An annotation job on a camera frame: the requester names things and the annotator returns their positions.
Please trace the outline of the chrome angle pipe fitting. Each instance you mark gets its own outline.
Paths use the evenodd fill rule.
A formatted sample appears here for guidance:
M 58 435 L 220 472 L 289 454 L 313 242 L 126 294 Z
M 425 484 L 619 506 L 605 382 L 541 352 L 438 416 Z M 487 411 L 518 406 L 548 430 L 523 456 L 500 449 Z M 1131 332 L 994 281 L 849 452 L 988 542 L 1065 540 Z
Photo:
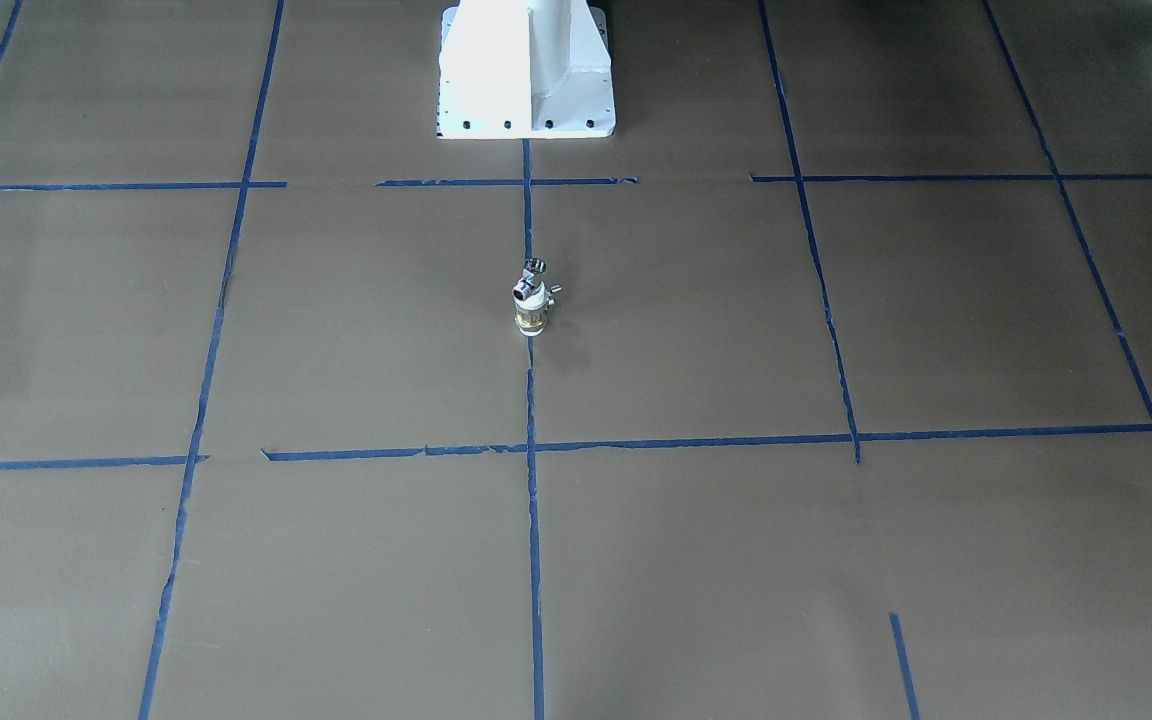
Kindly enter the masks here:
M 547 270 L 547 264 L 540 258 L 526 258 L 524 270 L 522 270 L 518 283 L 515 287 L 516 300 L 529 300 L 535 293 L 540 290 L 543 275 Z

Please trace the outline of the white brass PPR valve fitting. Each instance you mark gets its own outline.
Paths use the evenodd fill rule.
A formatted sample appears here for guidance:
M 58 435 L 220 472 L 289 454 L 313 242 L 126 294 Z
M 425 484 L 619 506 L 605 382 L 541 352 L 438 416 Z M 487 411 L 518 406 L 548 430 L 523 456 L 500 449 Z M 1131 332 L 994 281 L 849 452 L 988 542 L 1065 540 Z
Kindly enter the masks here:
M 556 296 L 561 291 L 564 291 L 562 285 L 548 286 L 543 281 L 520 281 L 513 288 L 515 324 L 524 336 L 536 338 L 544 332 L 550 320 L 550 306 L 556 305 Z

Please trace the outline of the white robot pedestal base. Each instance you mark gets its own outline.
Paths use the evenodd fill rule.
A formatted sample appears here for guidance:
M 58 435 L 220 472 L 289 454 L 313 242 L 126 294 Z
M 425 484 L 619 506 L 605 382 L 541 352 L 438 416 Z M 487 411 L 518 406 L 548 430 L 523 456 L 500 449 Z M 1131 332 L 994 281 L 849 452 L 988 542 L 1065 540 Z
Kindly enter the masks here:
M 605 138 L 617 126 L 607 14 L 588 1 L 460 1 L 442 13 L 435 137 Z

